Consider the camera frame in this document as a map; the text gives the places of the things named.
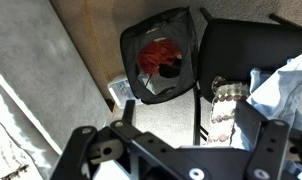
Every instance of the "wall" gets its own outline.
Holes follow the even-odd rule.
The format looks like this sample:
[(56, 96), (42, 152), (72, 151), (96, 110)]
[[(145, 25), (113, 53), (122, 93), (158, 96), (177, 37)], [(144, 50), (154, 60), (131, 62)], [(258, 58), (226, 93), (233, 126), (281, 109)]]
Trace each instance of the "wall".
[[(16, 144), (30, 156), (41, 176), (44, 179), (49, 179), (51, 170), (59, 157), (58, 154), (52, 149), (48, 142), (46, 142), (42, 134), (25, 116), (25, 114), (12, 100), (8, 93), (5, 92), (1, 85), (0, 125), (2, 126), (0, 129), (5, 129), (5, 133), (7, 134), (6, 136), (9, 136), (13, 140), (14, 144)], [(5, 156), (6, 159), (11, 158), (10, 153), (3, 154), (3, 152), (0, 152), (0, 154)]]
[(0, 85), (58, 152), (110, 111), (48, 0), (0, 0)]

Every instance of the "chair leg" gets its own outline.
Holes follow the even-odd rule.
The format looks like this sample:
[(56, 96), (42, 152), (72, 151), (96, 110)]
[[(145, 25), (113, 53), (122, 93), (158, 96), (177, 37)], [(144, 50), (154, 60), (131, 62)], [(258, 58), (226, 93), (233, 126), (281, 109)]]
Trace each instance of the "chair leg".
[(193, 124), (193, 145), (200, 145), (201, 137), (201, 102), (197, 85), (193, 87), (194, 96), (194, 124)]
[(280, 16), (278, 16), (278, 15), (276, 15), (276, 14), (274, 14), (274, 13), (270, 14), (270, 15), (269, 15), (269, 18), (270, 18), (271, 20), (273, 20), (273, 21), (275, 21), (275, 22), (281, 24), (281, 25), (284, 25), (284, 26), (302, 27), (302, 26), (300, 26), (300, 25), (298, 25), (298, 24), (295, 24), (295, 23), (293, 23), (293, 22), (291, 22), (291, 21), (289, 21), (289, 20), (286, 20), (286, 19), (284, 19), (284, 18), (282, 18), (282, 17), (280, 17)]
[(200, 8), (200, 12), (206, 21), (210, 22), (213, 19), (211, 14), (204, 7)]

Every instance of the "black metal frame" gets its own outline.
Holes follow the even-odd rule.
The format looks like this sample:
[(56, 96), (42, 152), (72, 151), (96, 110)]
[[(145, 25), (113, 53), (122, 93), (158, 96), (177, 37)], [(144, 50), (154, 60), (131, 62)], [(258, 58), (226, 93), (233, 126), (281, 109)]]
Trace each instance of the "black metal frame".
[[(208, 23), (214, 19), (213, 16), (209, 13), (209, 11), (204, 7), (200, 8), (200, 12)], [(289, 27), (293, 27), (293, 28), (302, 27), (302, 26), (295, 24), (291, 21), (288, 21), (274, 13), (270, 14), (269, 18), (283, 26), (289, 26)], [(193, 144), (200, 145), (201, 138), (204, 141), (207, 140), (208, 132), (201, 126), (201, 103), (200, 103), (201, 93), (197, 86), (194, 86), (193, 94), (194, 94), (194, 108), (195, 108), (195, 110), (194, 110), (195, 114), (194, 114)]]
[(296, 174), (283, 168), (287, 139), (302, 163), (302, 132), (290, 133), (283, 121), (261, 118), (245, 101), (237, 102), (236, 118), (243, 126), (258, 126), (256, 134), (246, 134), (255, 147), (252, 152), (196, 146), (174, 149), (132, 126), (134, 108), (134, 101), (127, 103), (123, 119), (100, 131), (92, 126), (75, 129), (51, 180), (92, 179), (108, 160), (115, 160), (130, 179), (295, 179)]

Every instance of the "black chair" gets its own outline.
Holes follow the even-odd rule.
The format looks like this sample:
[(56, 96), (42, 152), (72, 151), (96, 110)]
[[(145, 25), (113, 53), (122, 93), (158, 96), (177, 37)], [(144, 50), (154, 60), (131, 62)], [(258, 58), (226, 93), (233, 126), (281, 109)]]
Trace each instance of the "black chair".
[(211, 84), (216, 76), (249, 83), (252, 68), (275, 71), (289, 58), (302, 54), (302, 27), (275, 14), (276, 24), (213, 18), (205, 8), (200, 9), (208, 21), (198, 58), (198, 82), (194, 87), (195, 119), (194, 145), (208, 132), (201, 126), (200, 96), (211, 102)]

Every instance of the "black bag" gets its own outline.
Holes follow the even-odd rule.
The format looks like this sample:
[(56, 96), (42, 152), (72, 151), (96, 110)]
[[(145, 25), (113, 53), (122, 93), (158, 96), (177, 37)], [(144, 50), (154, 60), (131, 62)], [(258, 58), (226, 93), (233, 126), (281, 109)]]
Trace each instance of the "black bag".
[[(145, 74), (138, 63), (141, 50), (150, 42), (163, 38), (179, 47), (182, 58), (177, 59), (172, 66), (160, 64), (159, 74)], [(120, 45), (133, 94), (145, 104), (155, 104), (171, 100), (190, 90), (197, 79), (197, 43), (189, 8), (168, 10), (127, 28), (121, 34)], [(151, 85), (158, 85), (162, 89), (152, 90), (149, 87)]]

